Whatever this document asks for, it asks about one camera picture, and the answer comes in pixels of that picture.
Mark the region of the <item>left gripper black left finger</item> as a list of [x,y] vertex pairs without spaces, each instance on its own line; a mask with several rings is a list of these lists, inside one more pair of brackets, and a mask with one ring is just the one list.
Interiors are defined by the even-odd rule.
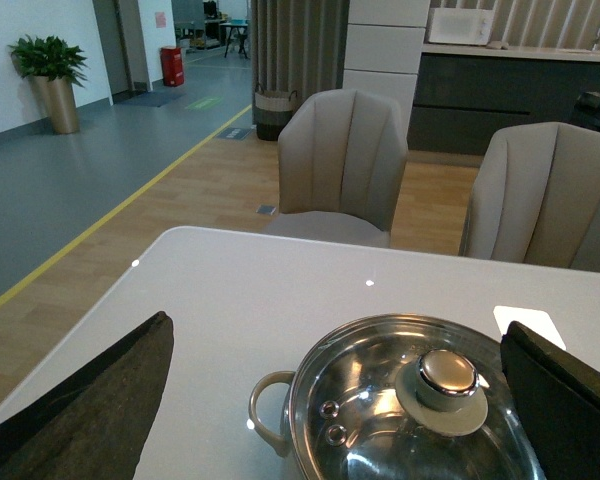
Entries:
[[158,312],[0,424],[0,479],[131,479],[174,348]]

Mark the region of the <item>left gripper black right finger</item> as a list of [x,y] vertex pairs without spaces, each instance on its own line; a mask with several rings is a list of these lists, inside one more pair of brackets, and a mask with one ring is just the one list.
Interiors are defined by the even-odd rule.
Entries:
[[600,479],[600,372],[520,322],[502,337],[503,373],[548,479]]

